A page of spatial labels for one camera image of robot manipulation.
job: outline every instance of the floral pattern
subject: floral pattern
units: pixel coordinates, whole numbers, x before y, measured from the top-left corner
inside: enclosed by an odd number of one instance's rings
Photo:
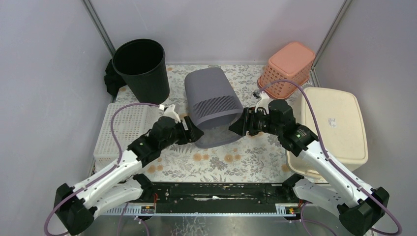
[[[220,67],[244,107],[255,106],[252,96],[256,81],[262,74],[262,65],[168,65],[171,93],[164,104],[175,104],[181,117],[188,114],[184,89],[185,76],[195,70]],[[312,86],[307,82],[303,87]],[[287,99],[290,105],[300,95],[295,92]],[[125,86],[119,90],[116,103],[138,102]],[[152,181],[178,182],[283,182],[292,175],[286,164],[286,152],[275,136],[259,133],[242,137],[238,141],[209,149],[193,144],[171,146],[163,150],[160,158],[145,167]]]

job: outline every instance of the pink basket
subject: pink basket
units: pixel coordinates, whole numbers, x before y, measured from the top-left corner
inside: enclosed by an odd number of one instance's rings
[[[264,73],[258,79],[258,87],[269,84],[275,80],[287,79],[299,85],[308,80],[308,74],[313,64],[315,54],[299,42],[289,43],[279,50],[269,60]],[[286,99],[297,90],[290,83],[275,83],[265,92],[274,99]]]

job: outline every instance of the cable connector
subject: cable connector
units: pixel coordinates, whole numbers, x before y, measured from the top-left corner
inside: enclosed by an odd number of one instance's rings
[[[259,89],[257,89],[257,90],[255,90],[255,91],[253,91],[252,95],[253,95],[255,98],[259,99],[259,98],[261,98],[261,96],[259,95],[260,93],[261,93],[261,92],[259,91]]]

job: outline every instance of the white wall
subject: white wall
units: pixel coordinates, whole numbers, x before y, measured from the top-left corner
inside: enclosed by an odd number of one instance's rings
[[[44,235],[56,188],[88,175],[110,54],[80,0],[2,0],[0,55],[0,235]]]
[[[265,63],[297,40],[317,51],[343,0],[92,0],[118,48],[164,46],[168,63]]]
[[[317,66],[323,87],[353,93],[369,160],[356,171],[390,193],[388,208],[417,235],[417,1],[354,1]],[[394,232],[385,216],[378,228]]]

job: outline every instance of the gray basket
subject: gray basket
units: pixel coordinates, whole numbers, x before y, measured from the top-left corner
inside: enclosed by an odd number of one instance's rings
[[[240,138],[229,131],[229,126],[243,112],[243,106],[220,68],[208,68],[189,73],[185,77],[190,117],[204,135],[195,145],[213,148],[232,143]]]

